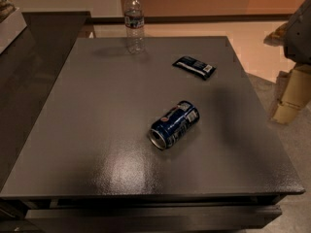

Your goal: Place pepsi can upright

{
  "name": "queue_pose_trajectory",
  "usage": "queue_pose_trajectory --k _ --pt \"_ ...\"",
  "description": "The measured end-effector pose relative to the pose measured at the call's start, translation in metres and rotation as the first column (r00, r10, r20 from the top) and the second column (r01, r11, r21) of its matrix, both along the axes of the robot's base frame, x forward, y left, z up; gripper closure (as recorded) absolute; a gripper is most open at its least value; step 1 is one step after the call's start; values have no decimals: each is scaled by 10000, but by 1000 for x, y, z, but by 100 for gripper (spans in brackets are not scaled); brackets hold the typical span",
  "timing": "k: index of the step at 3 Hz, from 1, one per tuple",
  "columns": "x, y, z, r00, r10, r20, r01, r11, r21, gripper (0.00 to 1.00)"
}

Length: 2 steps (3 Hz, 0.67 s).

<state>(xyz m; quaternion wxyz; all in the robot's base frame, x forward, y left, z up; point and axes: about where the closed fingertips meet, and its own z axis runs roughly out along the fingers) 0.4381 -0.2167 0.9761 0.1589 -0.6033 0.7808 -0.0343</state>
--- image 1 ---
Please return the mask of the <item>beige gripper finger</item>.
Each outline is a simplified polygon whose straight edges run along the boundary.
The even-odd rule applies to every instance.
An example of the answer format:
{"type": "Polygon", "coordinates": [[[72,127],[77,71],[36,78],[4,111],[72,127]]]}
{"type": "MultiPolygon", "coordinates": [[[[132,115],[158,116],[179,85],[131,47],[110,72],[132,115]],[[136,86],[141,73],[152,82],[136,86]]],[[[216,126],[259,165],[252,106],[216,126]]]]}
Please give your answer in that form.
{"type": "Polygon", "coordinates": [[[277,77],[271,119],[280,124],[291,123],[311,101],[311,65],[295,64],[290,72],[277,77]]]}

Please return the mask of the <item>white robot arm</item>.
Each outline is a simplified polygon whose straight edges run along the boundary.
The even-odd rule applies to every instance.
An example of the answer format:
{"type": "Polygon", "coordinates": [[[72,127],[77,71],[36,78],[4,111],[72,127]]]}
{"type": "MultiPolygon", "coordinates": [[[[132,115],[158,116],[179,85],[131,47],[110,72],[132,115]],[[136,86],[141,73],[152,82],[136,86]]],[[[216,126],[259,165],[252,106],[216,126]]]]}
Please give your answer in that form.
{"type": "Polygon", "coordinates": [[[288,21],[284,55],[295,66],[278,77],[271,119],[289,124],[311,101],[311,0],[305,0],[288,21]]]}

